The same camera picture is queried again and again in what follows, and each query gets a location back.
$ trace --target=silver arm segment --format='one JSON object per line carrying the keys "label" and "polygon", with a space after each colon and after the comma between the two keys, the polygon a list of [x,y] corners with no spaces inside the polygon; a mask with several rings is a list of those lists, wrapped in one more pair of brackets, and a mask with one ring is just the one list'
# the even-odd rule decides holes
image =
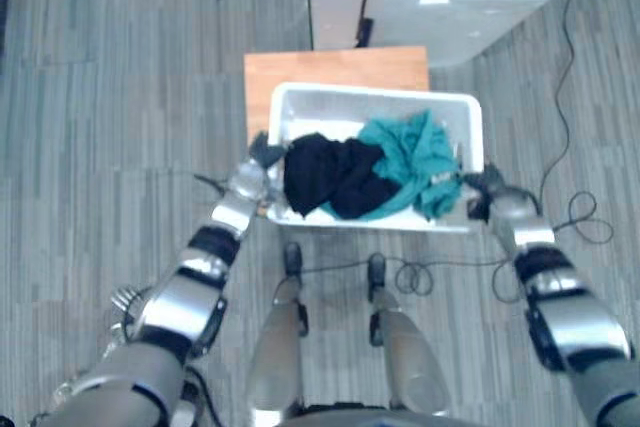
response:
{"label": "silver arm segment", "polygon": [[514,265],[541,363],[565,372],[594,427],[640,425],[640,365],[622,326],[556,247],[530,196],[495,193],[489,225]]}
{"label": "silver arm segment", "polygon": [[44,427],[87,425],[88,419],[95,427],[169,425],[185,364],[204,355],[219,330],[229,269],[268,186],[266,171],[255,159],[238,167],[178,266],[146,297],[131,341],[74,381],[68,400],[43,421]]}

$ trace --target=wooden board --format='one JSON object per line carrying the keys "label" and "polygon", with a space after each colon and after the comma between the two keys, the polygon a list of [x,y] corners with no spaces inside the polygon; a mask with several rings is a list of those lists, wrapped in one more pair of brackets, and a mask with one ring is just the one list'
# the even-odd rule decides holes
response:
{"label": "wooden board", "polygon": [[244,75],[248,139],[268,130],[271,94],[282,82],[429,90],[424,47],[246,54]]}

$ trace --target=power cord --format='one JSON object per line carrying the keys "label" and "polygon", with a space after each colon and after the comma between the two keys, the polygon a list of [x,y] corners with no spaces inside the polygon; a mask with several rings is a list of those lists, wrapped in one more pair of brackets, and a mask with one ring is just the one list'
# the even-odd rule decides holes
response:
{"label": "power cord", "polygon": [[209,391],[207,381],[204,380],[204,377],[202,376],[200,371],[192,365],[187,365],[186,371],[190,373],[198,382],[200,392],[202,392],[202,396],[204,397],[207,412],[209,413],[209,417],[211,417],[211,422],[213,423],[214,427],[224,427],[224,424],[222,423],[222,421],[220,420],[220,416],[218,415],[218,411],[213,404],[213,399],[211,398],[211,393]]}
{"label": "power cord", "polygon": [[[569,8],[571,7],[571,1],[572,0],[566,0],[564,10],[562,12],[562,33],[567,43],[567,47],[569,48],[569,60],[567,61],[564,69],[562,70],[562,74],[560,75],[560,80],[558,81],[558,85],[553,95],[556,112],[558,113],[558,117],[560,117],[560,122],[564,130],[565,142],[558,156],[544,169],[544,172],[542,174],[542,180],[540,181],[540,188],[538,190],[538,200],[539,200],[541,213],[544,212],[544,188],[547,184],[547,180],[549,179],[549,176],[551,175],[553,170],[567,156],[569,152],[569,148],[571,147],[571,127],[569,126],[569,122],[567,120],[567,117],[564,111],[562,110],[562,104],[560,102],[560,94],[562,93],[564,84],[566,83],[567,77],[569,76],[569,73],[571,72],[571,68],[573,67],[573,64],[575,63],[575,59],[576,59],[576,49],[573,44],[573,40],[571,39],[571,35],[569,33],[569,27],[567,25],[568,24],[567,19],[569,14]],[[580,198],[586,198],[591,203],[591,207],[583,215],[577,215],[575,212],[576,202]],[[615,229],[610,222],[594,217],[597,209],[598,209],[598,201],[596,199],[596,196],[592,192],[589,192],[587,190],[581,190],[579,192],[576,192],[573,195],[573,197],[571,197],[571,199],[569,200],[569,204],[567,207],[568,220],[565,222],[562,222],[561,224],[556,225],[553,228],[553,231],[559,232],[562,229],[565,229],[567,227],[573,227],[573,229],[578,233],[578,235],[585,242],[589,244],[595,244],[595,245],[607,244],[611,242],[611,240],[613,239],[613,236],[615,235]],[[587,233],[585,233],[584,230],[580,228],[580,225],[587,224],[587,223],[603,226],[605,230],[607,230],[607,235],[605,235],[601,239],[588,235]]]}

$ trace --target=robotic hand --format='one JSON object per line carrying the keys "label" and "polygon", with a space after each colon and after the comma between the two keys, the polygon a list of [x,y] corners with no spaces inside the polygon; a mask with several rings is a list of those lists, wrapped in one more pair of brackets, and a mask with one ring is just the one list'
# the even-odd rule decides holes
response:
{"label": "robotic hand", "polygon": [[555,245],[535,197],[493,165],[465,181],[480,191],[470,216],[488,222],[513,263],[543,366],[565,372],[590,425],[640,425],[640,364],[622,326]]}
{"label": "robotic hand", "polygon": [[222,291],[229,270],[268,196],[266,171],[283,153],[267,145],[266,135],[256,138],[250,158],[229,179],[223,198],[191,238],[178,267],[146,296],[129,341],[68,383],[67,400],[39,426],[176,425],[185,365],[204,355],[215,340],[227,307]]}
{"label": "robotic hand", "polygon": [[[224,197],[189,242],[178,267],[146,296],[129,341],[69,384],[68,400],[39,427],[87,425],[88,419],[95,427],[178,425],[185,366],[204,355],[216,337],[227,306],[222,290],[230,267],[268,196],[266,169],[282,153],[267,146],[266,136],[254,142],[250,158],[231,177]],[[541,363],[569,376],[591,425],[640,425],[640,368],[631,343],[556,247],[553,229],[540,215],[535,198],[506,185],[493,166],[465,181],[481,193],[469,216],[489,224],[524,288],[526,319]],[[315,414],[286,425],[379,425],[380,416],[387,423],[404,419],[401,425],[467,425],[394,411],[351,412],[344,417],[346,423],[340,423],[339,412]]]}

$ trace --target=gray carpet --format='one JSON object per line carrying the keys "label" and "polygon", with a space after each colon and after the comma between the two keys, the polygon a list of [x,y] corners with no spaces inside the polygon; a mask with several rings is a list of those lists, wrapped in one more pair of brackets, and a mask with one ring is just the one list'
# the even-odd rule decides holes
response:
{"label": "gray carpet", "polygon": [[[484,108],[487,156],[536,188],[562,146],[552,95],[567,48],[554,0],[434,89]],[[567,253],[638,343],[640,0],[574,0],[577,59],[562,94],[573,130],[549,181],[554,222],[590,189],[616,228],[605,246],[560,234]],[[224,176],[246,145],[242,54],[310,48],[307,0],[9,0],[0,80],[0,413],[20,424],[105,345],[114,286],[172,265],[214,194],[186,174]],[[234,267],[231,306],[202,363],[221,417],[244,425],[244,378],[280,273],[301,242],[309,267],[389,255],[496,258],[486,236],[279,229],[258,221]],[[491,269],[434,269],[428,298],[401,302],[432,342],[452,413],[496,426],[583,425],[567,382],[544,371],[522,305],[491,294]],[[309,278],[309,402],[385,404],[382,353],[367,345],[364,272]],[[513,289],[509,272],[500,279]]]}

